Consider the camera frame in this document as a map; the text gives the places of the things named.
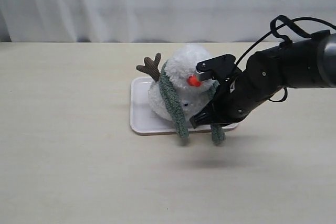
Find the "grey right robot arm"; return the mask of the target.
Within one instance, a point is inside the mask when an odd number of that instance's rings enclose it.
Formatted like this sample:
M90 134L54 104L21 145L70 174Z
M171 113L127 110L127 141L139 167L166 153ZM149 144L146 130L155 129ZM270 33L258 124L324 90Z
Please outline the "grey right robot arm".
M328 30L257 51L244 70L235 60L224 54L195 66L198 81L212 79L219 85L210 101L190 117L193 128L241 122L281 89L335 88L335 34Z

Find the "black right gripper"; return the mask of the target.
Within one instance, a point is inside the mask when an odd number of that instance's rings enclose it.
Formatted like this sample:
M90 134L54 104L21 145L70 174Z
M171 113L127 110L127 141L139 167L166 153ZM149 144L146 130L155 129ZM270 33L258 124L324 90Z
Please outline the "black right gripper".
M197 81L218 80L219 86L212 100L190 118L194 129L240 122L263 103L263 65L250 61L241 71L235 61L234 55L224 54L195 66Z

